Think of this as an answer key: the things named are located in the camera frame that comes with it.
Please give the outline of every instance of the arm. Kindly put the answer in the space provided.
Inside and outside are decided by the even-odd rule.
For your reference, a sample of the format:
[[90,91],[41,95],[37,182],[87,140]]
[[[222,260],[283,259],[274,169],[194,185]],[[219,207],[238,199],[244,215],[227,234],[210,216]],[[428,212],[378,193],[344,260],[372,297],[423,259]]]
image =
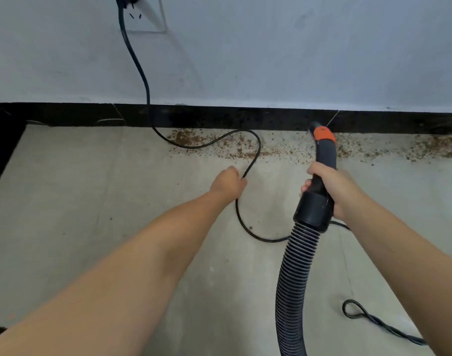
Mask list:
[[[452,356],[452,257],[368,197],[349,177],[314,163],[350,227],[422,336],[438,356]],[[310,185],[307,181],[302,191]]]
[[211,190],[148,224],[0,336],[0,356],[140,354],[183,273],[247,182],[230,167]]

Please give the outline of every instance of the black plug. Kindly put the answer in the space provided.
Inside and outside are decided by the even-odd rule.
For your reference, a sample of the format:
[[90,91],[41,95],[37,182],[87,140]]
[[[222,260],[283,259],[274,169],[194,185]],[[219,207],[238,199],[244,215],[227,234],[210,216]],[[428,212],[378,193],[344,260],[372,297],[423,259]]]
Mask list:
[[117,2],[118,7],[127,8],[128,4],[135,4],[139,0],[115,0]]

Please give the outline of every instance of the vacuum wand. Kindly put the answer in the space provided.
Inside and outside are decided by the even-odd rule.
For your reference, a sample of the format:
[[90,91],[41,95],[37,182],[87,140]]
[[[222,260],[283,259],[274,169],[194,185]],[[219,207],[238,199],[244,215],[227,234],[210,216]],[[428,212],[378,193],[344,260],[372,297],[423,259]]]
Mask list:
[[[331,131],[317,122],[312,123],[309,130],[315,138],[316,160],[336,169],[336,140]],[[277,282],[275,324],[282,356],[307,354],[302,327],[305,288],[320,234],[328,229],[334,206],[321,177],[313,175],[295,211],[295,225]]]

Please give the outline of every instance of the power cord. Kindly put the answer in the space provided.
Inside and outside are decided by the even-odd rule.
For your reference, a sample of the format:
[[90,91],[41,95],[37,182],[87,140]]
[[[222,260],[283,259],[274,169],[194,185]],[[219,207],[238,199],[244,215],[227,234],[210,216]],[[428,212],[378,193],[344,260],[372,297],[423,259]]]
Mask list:
[[[122,33],[122,37],[124,39],[125,45],[127,46],[127,49],[132,57],[132,60],[134,61],[135,66],[137,67],[137,70],[140,73],[140,77],[142,78],[143,84],[145,86],[145,92],[146,92],[146,96],[147,96],[147,107],[148,107],[148,115],[149,115],[149,120],[150,120],[150,124],[152,126],[152,130],[159,136],[161,137],[164,141],[168,142],[169,144],[172,144],[176,147],[182,148],[182,149],[190,149],[190,150],[196,150],[196,149],[202,149],[204,147],[208,147],[211,146],[214,143],[217,143],[218,141],[222,140],[225,137],[228,137],[232,134],[235,134],[237,132],[247,132],[252,134],[256,139],[257,139],[257,152],[254,156],[254,159],[252,160],[252,162],[249,164],[249,166],[247,167],[246,171],[243,174],[243,178],[245,178],[247,176],[247,174],[249,173],[249,171],[251,170],[251,168],[253,167],[253,165],[255,164],[255,162],[257,161],[257,159],[259,158],[259,155],[261,154],[261,147],[262,147],[262,143],[261,143],[261,139],[260,137],[252,130],[233,130],[233,131],[229,131],[228,133],[224,134],[221,137],[218,137],[216,139],[214,139],[211,142],[208,142],[206,144],[203,145],[198,145],[198,146],[185,146],[185,145],[181,145],[179,143],[176,143],[172,140],[169,140],[168,138],[166,138],[165,136],[163,136],[154,126],[154,119],[152,117],[152,114],[149,112],[149,108],[150,108],[150,87],[149,87],[149,83],[147,81],[147,77],[145,76],[145,73],[142,70],[142,66],[140,65],[139,60],[137,59],[137,56],[131,46],[131,43],[129,41],[129,37],[127,36],[127,31],[125,29],[125,23],[124,23],[124,8],[127,7],[127,5],[129,3],[135,3],[138,0],[116,0],[117,5],[118,5],[118,9],[119,9],[119,25],[121,27],[121,33]],[[236,200],[235,202],[235,208],[236,208],[236,215],[237,215],[237,219],[239,220],[239,223],[241,224],[241,226],[243,227],[243,229],[250,234],[253,238],[255,238],[256,240],[262,241],[262,242],[266,242],[266,243],[279,243],[285,240],[288,240],[290,236],[286,236],[286,237],[282,237],[280,239],[266,239],[263,237],[260,237],[258,235],[256,235],[255,233],[253,233],[251,230],[249,230],[249,228],[244,224],[242,218],[241,218],[241,214],[239,213],[239,202],[238,200]],[[333,225],[337,225],[343,228],[346,228],[347,230],[350,230],[350,228],[348,226],[346,226],[344,223],[340,223],[337,221],[330,221],[330,223],[332,223]],[[350,315],[346,312],[345,307],[349,304],[349,303],[353,303],[355,305],[357,305],[361,311],[363,311],[362,314],[357,314],[357,315]],[[360,305],[360,303],[358,303],[355,300],[352,299],[348,299],[345,302],[343,302],[342,305],[342,311],[345,314],[346,317],[349,318],[360,318],[360,317],[366,317],[368,318],[371,322],[377,324],[378,326],[386,329],[387,331],[391,332],[392,334],[399,336],[399,337],[403,337],[406,338],[407,340],[417,344],[417,345],[426,345],[425,341],[421,338],[418,337],[414,337],[414,336],[410,336],[407,335],[401,331],[399,331],[398,329],[386,325],[385,323],[383,323],[383,321],[381,321],[379,318],[377,318],[376,316],[370,315],[368,314],[368,312],[365,310],[365,308],[363,306]]]

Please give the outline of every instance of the electrical outlet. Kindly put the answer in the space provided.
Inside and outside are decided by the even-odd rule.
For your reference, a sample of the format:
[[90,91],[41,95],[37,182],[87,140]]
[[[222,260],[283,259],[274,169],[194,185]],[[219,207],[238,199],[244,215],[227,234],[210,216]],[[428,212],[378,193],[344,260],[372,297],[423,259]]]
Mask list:
[[161,0],[139,0],[124,10],[127,31],[163,33],[166,31]]

